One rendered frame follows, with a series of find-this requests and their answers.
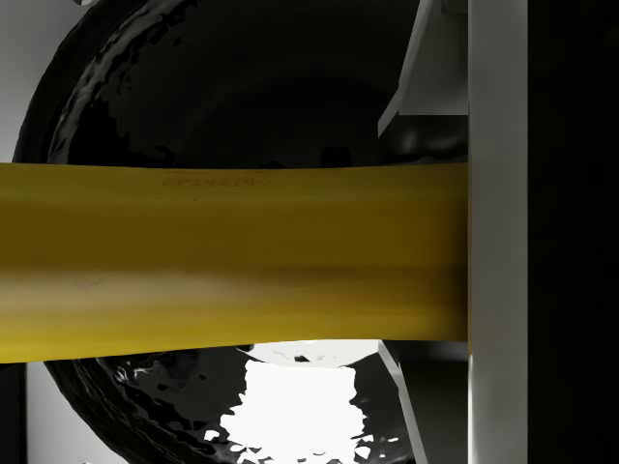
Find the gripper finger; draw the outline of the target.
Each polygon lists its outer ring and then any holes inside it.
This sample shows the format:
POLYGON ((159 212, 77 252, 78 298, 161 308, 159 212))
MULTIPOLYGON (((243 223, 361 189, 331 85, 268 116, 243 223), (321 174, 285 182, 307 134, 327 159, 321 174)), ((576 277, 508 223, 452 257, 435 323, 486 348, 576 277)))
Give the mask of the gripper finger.
POLYGON ((468 464, 465 342, 381 340, 416 464, 468 464))
POLYGON ((398 88, 377 123, 384 164, 468 157, 468 0, 419 0, 398 88))

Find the banana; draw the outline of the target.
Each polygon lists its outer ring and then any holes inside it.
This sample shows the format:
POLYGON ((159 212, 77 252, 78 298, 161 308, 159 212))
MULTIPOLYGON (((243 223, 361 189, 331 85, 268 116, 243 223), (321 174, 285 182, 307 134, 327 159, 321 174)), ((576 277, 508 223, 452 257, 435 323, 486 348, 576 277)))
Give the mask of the banana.
POLYGON ((463 341, 467 167, 0 164, 0 363, 463 341))

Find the black plate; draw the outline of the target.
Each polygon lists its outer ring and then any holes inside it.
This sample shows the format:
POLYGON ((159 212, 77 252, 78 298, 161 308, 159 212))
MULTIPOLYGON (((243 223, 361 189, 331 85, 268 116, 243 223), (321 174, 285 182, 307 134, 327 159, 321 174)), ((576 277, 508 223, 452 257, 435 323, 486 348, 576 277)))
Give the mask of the black plate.
MULTIPOLYGON (((463 116, 377 123, 419 0, 99 0, 58 46, 16 163, 292 169, 463 162, 463 116)), ((250 464, 225 436, 251 348, 48 362, 129 464, 250 464)))

